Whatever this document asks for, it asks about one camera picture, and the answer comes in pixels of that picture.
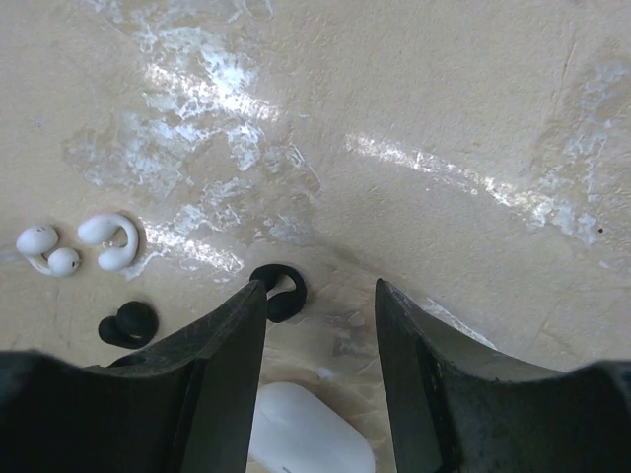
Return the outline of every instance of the white c-shaped earbud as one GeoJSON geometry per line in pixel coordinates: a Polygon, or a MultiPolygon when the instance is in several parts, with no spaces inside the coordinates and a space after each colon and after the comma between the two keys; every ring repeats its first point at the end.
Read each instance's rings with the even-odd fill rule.
{"type": "Polygon", "coordinates": [[[138,250],[138,230],[129,219],[120,214],[100,214],[79,226],[77,234],[87,244],[110,241],[116,231],[123,228],[127,233],[127,245],[110,248],[99,256],[99,266],[105,271],[120,271],[131,264],[138,250]]]}
{"type": "Polygon", "coordinates": [[[50,253],[46,261],[42,255],[55,247],[58,241],[59,236],[53,227],[34,225],[18,237],[16,248],[41,274],[62,278],[70,276],[79,268],[81,258],[74,249],[58,248],[50,253]]]}

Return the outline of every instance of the black earbud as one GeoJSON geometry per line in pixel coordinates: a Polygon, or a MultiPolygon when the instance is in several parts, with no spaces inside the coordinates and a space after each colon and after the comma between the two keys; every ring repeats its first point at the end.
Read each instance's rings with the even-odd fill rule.
{"type": "Polygon", "coordinates": [[[99,324],[99,337],[109,345],[136,350],[147,345],[158,332],[158,315],[148,305],[132,301],[116,315],[99,324]]]}
{"type": "Polygon", "coordinates": [[[265,290],[269,292],[283,276],[290,278],[296,285],[296,289],[279,293],[267,301],[267,319],[274,323],[289,320],[305,307],[307,302],[305,280],[298,271],[284,264],[266,264],[256,268],[249,277],[251,281],[262,281],[265,290]]]}

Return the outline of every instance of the white charging case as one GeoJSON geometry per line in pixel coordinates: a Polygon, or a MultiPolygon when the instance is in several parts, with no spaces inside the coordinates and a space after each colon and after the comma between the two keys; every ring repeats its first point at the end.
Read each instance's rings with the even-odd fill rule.
{"type": "Polygon", "coordinates": [[[249,454],[271,473],[375,473],[366,439],[291,382],[258,390],[249,454]]]}

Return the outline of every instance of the stained surface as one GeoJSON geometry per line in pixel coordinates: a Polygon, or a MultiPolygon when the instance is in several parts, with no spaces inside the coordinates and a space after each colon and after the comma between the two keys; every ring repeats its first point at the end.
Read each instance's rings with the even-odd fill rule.
{"type": "Polygon", "coordinates": [[[106,364],[126,351],[96,327],[121,304],[150,301],[165,336],[290,263],[310,305],[269,327],[262,380],[309,387],[380,472],[378,277],[531,362],[631,357],[625,2],[2,9],[0,348],[106,364]],[[123,274],[75,237],[101,211],[144,229],[123,274]],[[81,251],[72,278],[15,255],[38,221],[81,251]]]}

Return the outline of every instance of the earbud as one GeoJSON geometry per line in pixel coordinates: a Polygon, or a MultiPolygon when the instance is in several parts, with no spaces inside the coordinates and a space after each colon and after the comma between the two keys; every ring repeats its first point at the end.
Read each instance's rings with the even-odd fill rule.
{"type": "Polygon", "coordinates": [[[260,266],[249,277],[251,281],[261,281],[265,286],[265,291],[269,292],[274,289],[283,276],[290,278],[296,285],[296,289],[276,294],[267,301],[267,319],[274,323],[289,320],[305,307],[307,302],[305,280],[298,271],[284,264],[260,266]]]}
{"type": "Polygon", "coordinates": [[[81,224],[77,231],[82,242],[101,244],[110,241],[119,228],[123,228],[127,234],[127,245],[101,253],[99,266],[105,271],[120,271],[129,266],[136,257],[138,230],[134,224],[120,214],[100,214],[81,224]]]}
{"type": "Polygon", "coordinates": [[[101,340],[134,350],[147,345],[157,332],[158,315],[137,301],[122,305],[116,315],[104,318],[99,324],[101,340]]]}
{"type": "Polygon", "coordinates": [[[43,254],[55,247],[58,241],[59,236],[53,227],[34,225],[18,237],[16,248],[41,274],[62,278],[79,268],[81,258],[74,249],[58,248],[50,253],[46,261],[43,254]]]}

